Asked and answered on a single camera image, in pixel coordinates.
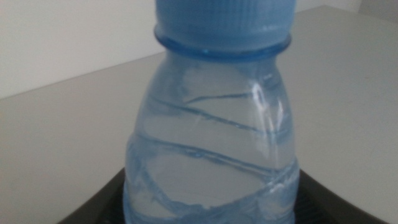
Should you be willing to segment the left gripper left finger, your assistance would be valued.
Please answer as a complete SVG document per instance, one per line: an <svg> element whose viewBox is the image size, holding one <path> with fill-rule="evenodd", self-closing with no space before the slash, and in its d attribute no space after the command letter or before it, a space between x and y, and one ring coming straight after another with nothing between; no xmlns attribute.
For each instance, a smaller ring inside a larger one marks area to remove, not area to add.
<svg viewBox="0 0 398 224"><path fill-rule="evenodd" d="M107 223L106 217L114 204L120 205L119 196L123 193L125 171L121 169L104 187L88 199L83 205L69 214L58 224Z"/></svg>

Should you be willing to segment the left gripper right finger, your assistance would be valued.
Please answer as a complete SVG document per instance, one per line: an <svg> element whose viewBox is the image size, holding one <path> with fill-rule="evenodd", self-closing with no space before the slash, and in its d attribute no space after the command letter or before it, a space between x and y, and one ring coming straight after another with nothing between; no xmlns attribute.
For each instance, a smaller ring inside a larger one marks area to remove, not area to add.
<svg viewBox="0 0 398 224"><path fill-rule="evenodd" d="M386 224L342 199L302 170L294 212L296 224Z"/></svg>

